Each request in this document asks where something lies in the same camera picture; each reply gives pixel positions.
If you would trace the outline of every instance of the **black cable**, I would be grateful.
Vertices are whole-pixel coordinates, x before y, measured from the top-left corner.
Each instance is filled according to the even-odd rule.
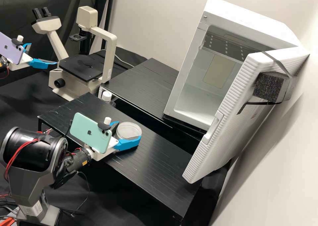
[[[70,217],[71,219],[73,219],[76,223],[78,223],[77,225],[82,225],[82,224],[81,224],[82,221],[77,221],[76,218],[75,218],[75,216],[74,216],[74,214],[70,213],[70,210],[64,209],[64,208],[60,208],[60,209],[61,209],[61,211],[62,211],[65,215],[69,216],[69,217]],[[91,222],[93,223],[92,226],[96,226],[96,223],[95,223],[90,217],[88,217],[85,213],[78,213],[77,215],[83,216],[84,218],[88,219],[89,221],[91,221]]]
[[[81,208],[83,206],[83,204],[87,201],[89,193],[90,193],[90,189],[89,189],[88,180],[87,180],[86,175],[82,171],[78,171],[77,174],[79,174],[79,173],[83,174],[83,176],[85,177],[88,193],[87,193],[86,199],[77,207],[76,210],[79,210],[79,208]]]
[[[73,120],[71,119],[70,122],[69,122],[69,127],[68,127],[68,129],[67,129],[67,131],[66,131],[66,133],[64,134],[63,137],[66,137],[66,135],[69,133],[71,125],[72,125],[72,122],[73,122]]]
[[[277,105],[277,104],[280,104],[280,103],[282,103],[282,102],[279,102],[279,103],[274,103],[274,102],[246,102],[240,108],[240,110],[238,111],[237,115],[239,115],[243,111],[243,109],[245,108],[246,105]]]

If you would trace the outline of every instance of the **black table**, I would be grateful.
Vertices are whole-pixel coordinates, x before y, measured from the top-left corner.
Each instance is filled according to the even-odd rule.
[[[193,154],[203,134],[163,118],[178,73],[151,58],[112,78],[101,88],[119,98],[116,101],[117,109]]]
[[[65,134],[70,119],[77,112],[96,122],[109,116],[114,121],[140,125],[142,138],[136,150],[111,154],[102,161],[174,211],[176,217],[183,218],[186,215],[200,186],[200,181],[189,184],[182,178],[191,158],[189,153],[90,93],[40,115],[39,131],[44,123]],[[67,137],[80,146],[84,145],[71,134]]]

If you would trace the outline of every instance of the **black foam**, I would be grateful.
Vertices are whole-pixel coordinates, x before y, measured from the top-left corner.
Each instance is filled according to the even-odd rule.
[[[256,79],[253,96],[270,102],[281,102],[286,93],[290,79],[279,72],[261,72]]]

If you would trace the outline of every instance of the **white bottle cap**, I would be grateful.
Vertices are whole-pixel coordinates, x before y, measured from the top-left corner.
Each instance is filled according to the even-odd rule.
[[[112,93],[110,91],[104,91],[102,94],[102,100],[110,102],[110,100],[112,100]]]
[[[112,122],[110,117],[105,117],[104,124],[109,125]]]
[[[21,35],[18,35],[18,37],[17,37],[17,41],[20,41],[20,42],[22,42],[22,41],[23,41],[23,36],[21,36]]]

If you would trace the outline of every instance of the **black tabletop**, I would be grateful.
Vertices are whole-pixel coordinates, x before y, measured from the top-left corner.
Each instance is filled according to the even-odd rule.
[[[130,121],[140,125],[142,138],[136,150],[112,154],[104,159],[108,165],[140,186],[150,195],[184,217],[200,186],[182,178],[191,155],[129,116],[90,93],[39,116],[45,124],[65,133],[76,112],[96,122],[111,117],[114,121]],[[68,134],[79,145],[83,143]]]
[[[178,71],[151,58],[112,78],[103,86],[126,101],[163,120]]]

